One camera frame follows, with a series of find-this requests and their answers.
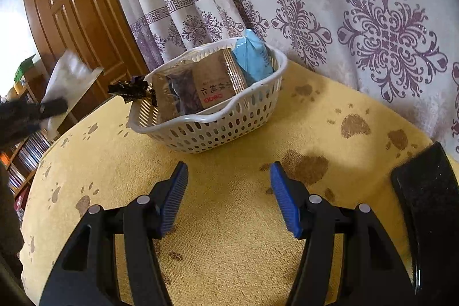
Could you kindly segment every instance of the door panel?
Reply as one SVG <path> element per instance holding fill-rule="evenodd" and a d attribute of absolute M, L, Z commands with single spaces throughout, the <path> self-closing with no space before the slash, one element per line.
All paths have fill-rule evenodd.
<path fill-rule="evenodd" d="M 79 108 L 75 107 L 77 119 L 109 98 L 109 84 L 148 73 L 118 0 L 24 0 L 24 4 L 50 74 L 66 49 L 76 52 L 92 69 L 104 68 Z"/>

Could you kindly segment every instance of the white plastic basket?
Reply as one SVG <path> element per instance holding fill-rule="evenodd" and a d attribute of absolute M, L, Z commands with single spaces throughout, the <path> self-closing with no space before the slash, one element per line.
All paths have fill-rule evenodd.
<path fill-rule="evenodd" d="M 199 61 L 223 48 L 234 48 L 239 37 L 196 47 L 163 64 L 145 77 L 150 84 L 155 72 L 175 66 L 182 60 Z M 146 134 L 169 148 L 186 153 L 200 153 L 247 134 L 268 120 L 276 107 L 287 57 L 268 46 L 274 73 L 254 83 L 232 98 L 199 112 L 157 124 L 158 108 L 148 100 L 136 100 L 129 112 L 128 126 Z"/>

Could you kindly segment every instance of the yellow towel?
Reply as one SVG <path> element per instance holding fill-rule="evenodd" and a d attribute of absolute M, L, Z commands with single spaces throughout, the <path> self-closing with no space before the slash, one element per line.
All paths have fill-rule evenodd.
<path fill-rule="evenodd" d="M 430 139 L 384 105 L 295 63 L 282 86 L 265 126 L 198 155 L 126 128 L 130 106 L 121 98 L 63 135 L 40 163 L 25 211 L 20 257 L 28 296 L 38 303 L 55 259 L 91 204 L 126 205 L 169 178 L 180 160 L 189 167 L 188 188 L 173 232 L 155 243 L 176 306 L 285 304 L 304 242 L 286 230 L 270 189 L 268 167 L 276 160 L 335 205 L 369 204 L 409 267 L 389 175 Z M 335 247 L 339 258 L 339 240 Z M 132 303 L 119 237 L 116 251 L 121 295 Z M 337 266 L 327 302 L 336 298 L 338 273 Z"/>

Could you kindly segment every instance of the screw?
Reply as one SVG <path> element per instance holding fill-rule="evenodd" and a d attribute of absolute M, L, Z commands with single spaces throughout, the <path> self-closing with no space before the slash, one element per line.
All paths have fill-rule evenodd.
<path fill-rule="evenodd" d="M 309 196 L 309 201 L 312 204 L 320 204 L 322 202 L 322 198 L 319 195 L 311 195 Z"/>
<path fill-rule="evenodd" d="M 360 205 L 359 205 L 359 210 L 360 210 L 362 213 L 370 213 L 371 208 L 370 208 L 370 206 L 367 205 L 367 204 L 360 204 Z"/>
<path fill-rule="evenodd" d="M 145 205 L 150 202 L 150 196 L 142 195 L 137 198 L 137 204 Z"/>
<path fill-rule="evenodd" d="M 89 214 L 97 214 L 98 212 L 100 212 L 100 206 L 99 205 L 92 205 L 88 209 L 88 212 L 89 212 Z"/>

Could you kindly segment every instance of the curtain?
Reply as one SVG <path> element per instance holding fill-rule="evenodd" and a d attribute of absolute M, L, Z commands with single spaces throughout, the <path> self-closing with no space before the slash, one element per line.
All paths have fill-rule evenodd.
<path fill-rule="evenodd" d="M 150 69 L 251 28 L 290 59 L 389 106 L 459 160 L 459 0 L 120 2 Z M 406 152 L 409 139 L 399 146 Z"/>

